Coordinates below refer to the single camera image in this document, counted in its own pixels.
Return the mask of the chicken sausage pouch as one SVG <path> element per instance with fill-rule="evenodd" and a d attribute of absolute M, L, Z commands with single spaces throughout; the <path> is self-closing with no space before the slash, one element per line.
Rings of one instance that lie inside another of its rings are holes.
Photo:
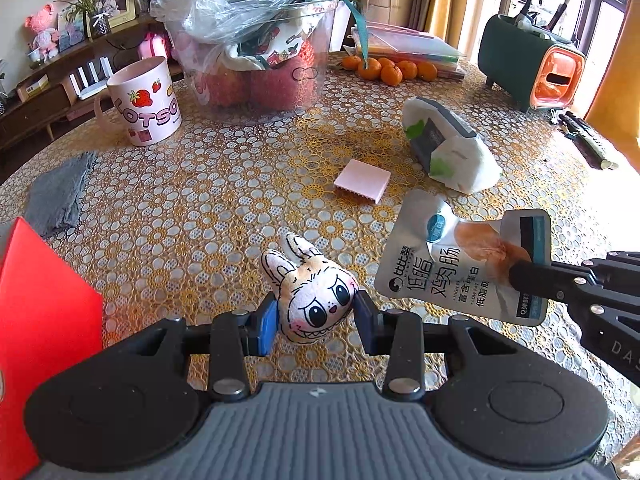
<path fill-rule="evenodd" d="M 457 217 L 440 197 L 423 190 L 405 195 L 374 279 L 388 298 L 537 326 L 548 301 L 509 283 L 515 263 L 548 263 L 550 217 L 542 209 L 508 210 L 498 220 Z"/>

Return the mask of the white rabbit plush toy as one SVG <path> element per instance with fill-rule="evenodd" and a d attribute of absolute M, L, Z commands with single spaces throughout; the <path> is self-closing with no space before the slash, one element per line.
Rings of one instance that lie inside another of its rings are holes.
<path fill-rule="evenodd" d="M 276 296 L 283 335 L 296 344 L 313 344 L 349 315 L 359 284 L 295 233 L 285 235 L 283 247 L 295 258 L 268 249 L 260 256 L 262 272 Z"/>

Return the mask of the pens on table edge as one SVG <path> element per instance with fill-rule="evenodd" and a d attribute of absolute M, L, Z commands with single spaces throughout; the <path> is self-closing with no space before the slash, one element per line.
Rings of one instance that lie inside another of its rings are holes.
<path fill-rule="evenodd" d="M 576 116 L 571 110 L 552 110 L 550 122 L 558 126 L 563 136 L 576 145 L 590 167 L 599 170 L 618 168 L 614 148 L 609 148 L 585 119 Z"/>

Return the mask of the yellow wooden chair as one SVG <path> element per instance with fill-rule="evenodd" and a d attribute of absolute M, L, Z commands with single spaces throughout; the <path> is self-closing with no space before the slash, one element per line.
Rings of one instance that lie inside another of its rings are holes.
<path fill-rule="evenodd" d="M 623 29 L 587 122 L 639 168 L 639 0 L 628 0 Z"/>

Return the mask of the red cardboard box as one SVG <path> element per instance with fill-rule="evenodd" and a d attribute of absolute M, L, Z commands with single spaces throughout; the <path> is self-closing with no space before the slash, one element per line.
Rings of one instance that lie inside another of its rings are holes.
<path fill-rule="evenodd" d="M 18 217 L 1 228 L 1 477 L 39 464 L 23 411 L 40 384 L 102 350 L 101 295 Z"/>

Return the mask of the green orange tissue box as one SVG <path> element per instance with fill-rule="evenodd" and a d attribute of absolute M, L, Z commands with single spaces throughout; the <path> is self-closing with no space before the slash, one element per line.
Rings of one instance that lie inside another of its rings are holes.
<path fill-rule="evenodd" d="M 477 65 L 486 86 L 506 90 L 519 110 L 554 110 L 574 101 L 586 64 L 569 41 L 497 14 L 484 29 Z"/>

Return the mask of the grey folded cloth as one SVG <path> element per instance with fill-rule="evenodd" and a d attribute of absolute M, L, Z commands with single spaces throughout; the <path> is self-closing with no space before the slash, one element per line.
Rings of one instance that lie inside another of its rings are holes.
<path fill-rule="evenodd" d="M 95 152 L 83 152 L 32 182 L 24 219 L 44 240 L 78 226 L 81 195 L 95 161 Z"/>

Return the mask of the pink strawberry mug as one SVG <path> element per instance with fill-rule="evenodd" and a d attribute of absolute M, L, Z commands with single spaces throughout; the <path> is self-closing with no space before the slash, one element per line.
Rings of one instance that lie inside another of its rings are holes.
<path fill-rule="evenodd" d="M 119 114 L 116 124 L 104 118 L 101 101 L 109 98 Z M 131 144 L 145 148 L 172 136 L 182 124 L 167 58 L 142 58 L 106 82 L 93 101 L 96 121 L 105 132 L 122 130 Z"/>

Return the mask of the clear tub with apples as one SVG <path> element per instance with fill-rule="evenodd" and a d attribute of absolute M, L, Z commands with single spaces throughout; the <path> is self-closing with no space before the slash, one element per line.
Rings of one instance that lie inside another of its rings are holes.
<path fill-rule="evenodd" d="M 198 105 L 209 114 L 300 112 L 322 95 L 338 0 L 303 0 L 252 26 L 241 39 L 206 44 L 167 25 Z"/>

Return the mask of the stack of colourful folders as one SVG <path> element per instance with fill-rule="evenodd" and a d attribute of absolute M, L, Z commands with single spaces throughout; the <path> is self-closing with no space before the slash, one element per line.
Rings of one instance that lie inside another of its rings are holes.
<path fill-rule="evenodd" d="M 394 62 L 430 62 L 439 78 L 462 80 L 466 73 L 460 66 L 462 54 L 444 40 L 428 32 L 391 24 L 367 22 L 368 55 L 389 58 Z"/>

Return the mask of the white wifi router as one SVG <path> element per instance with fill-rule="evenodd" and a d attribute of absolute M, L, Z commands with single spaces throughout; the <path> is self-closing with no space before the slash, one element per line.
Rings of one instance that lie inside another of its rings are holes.
<path fill-rule="evenodd" d="M 77 67 L 68 75 L 68 79 L 78 99 L 85 101 L 103 91 L 111 76 L 111 62 L 106 56 L 101 56 L 96 61 Z"/>

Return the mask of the wooden tv cabinet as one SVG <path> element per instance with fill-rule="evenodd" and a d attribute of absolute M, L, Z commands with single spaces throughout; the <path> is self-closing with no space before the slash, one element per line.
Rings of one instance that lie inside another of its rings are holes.
<path fill-rule="evenodd" d="M 100 65 L 99 55 L 106 53 L 107 47 L 115 49 L 126 39 L 136 39 L 146 32 L 162 32 L 163 25 L 149 15 L 116 26 L 105 36 L 87 39 L 75 47 L 71 47 L 52 61 L 34 70 L 17 86 L 21 93 L 27 87 L 47 77 L 44 88 L 22 101 L 18 96 L 1 116 L 1 149 L 6 150 L 28 138 L 33 133 L 46 128 L 52 138 L 50 125 L 56 122 L 75 107 L 79 106 L 80 97 L 76 94 L 70 81 L 70 73 L 77 67 L 95 62 Z"/>

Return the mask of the pink toy backpack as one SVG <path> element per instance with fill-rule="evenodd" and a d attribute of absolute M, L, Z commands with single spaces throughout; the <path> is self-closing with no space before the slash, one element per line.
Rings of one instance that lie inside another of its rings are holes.
<path fill-rule="evenodd" d="M 144 58 L 155 58 L 156 56 L 169 58 L 170 50 L 170 41 L 164 32 L 147 32 L 138 45 L 140 60 Z"/>

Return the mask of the small potted grass plant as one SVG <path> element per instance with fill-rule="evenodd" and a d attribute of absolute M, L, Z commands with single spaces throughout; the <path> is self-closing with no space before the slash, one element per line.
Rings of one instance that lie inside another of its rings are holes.
<path fill-rule="evenodd" d="M 62 0 L 65 6 L 61 11 L 66 18 L 73 22 L 78 16 L 89 20 L 89 32 L 92 38 L 106 36 L 111 32 L 107 12 L 104 10 L 103 0 Z"/>

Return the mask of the cream photo frame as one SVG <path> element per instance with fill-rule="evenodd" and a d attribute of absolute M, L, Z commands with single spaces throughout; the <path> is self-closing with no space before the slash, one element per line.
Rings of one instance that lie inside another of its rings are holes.
<path fill-rule="evenodd" d="M 133 21 L 137 16 L 134 0 L 103 0 L 111 30 Z"/>

